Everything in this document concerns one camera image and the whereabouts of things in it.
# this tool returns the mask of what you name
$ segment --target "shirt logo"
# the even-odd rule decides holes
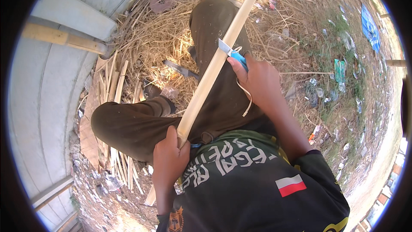
[[[300,190],[305,190],[306,185],[303,183],[299,174],[292,178],[281,178],[276,180],[276,185],[282,197],[288,196]]]
[[[171,212],[169,215],[169,232],[182,232],[183,229],[183,208],[180,206],[175,212]]]

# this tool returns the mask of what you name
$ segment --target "hand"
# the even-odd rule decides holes
[[[158,142],[153,151],[152,181],[156,194],[168,193],[182,175],[189,162],[190,142],[178,148],[176,128],[169,126],[166,138]]]
[[[252,95],[253,103],[266,113],[276,101],[283,99],[279,72],[267,61],[256,61],[249,53],[244,58],[249,72],[236,59],[228,57],[227,61],[232,65],[240,85]]]

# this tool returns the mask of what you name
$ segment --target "flag patch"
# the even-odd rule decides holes
[[[291,178],[281,178],[275,182],[282,197],[306,189],[306,185],[303,183],[303,180],[299,174]]]

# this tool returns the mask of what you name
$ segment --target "person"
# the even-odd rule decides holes
[[[201,80],[238,8],[203,0],[192,11],[191,55]],[[180,117],[163,96],[137,104],[107,102],[92,115],[95,135],[153,165],[157,231],[341,231],[349,206],[321,152],[281,94],[279,72],[251,55],[243,27],[236,44],[248,72],[228,58],[178,149]],[[237,85],[236,79],[252,97]],[[183,193],[174,184],[181,178]]]

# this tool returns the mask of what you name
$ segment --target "leg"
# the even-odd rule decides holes
[[[196,49],[199,79],[202,79],[218,48],[218,38],[223,38],[229,29],[238,8],[227,0],[203,0],[192,11],[189,26]],[[242,51],[251,51],[243,27],[236,43]],[[249,100],[236,84],[236,74],[228,62],[222,67],[209,96],[201,108],[189,134],[192,143],[208,143],[213,138],[263,115],[259,107],[252,104],[243,117]]]
[[[178,126],[180,117],[170,113],[169,101],[157,97],[136,104],[106,102],[91,116],[94,134],[109,146],[141,162],[153,164],[153,149],[166,137],[167,128]]]

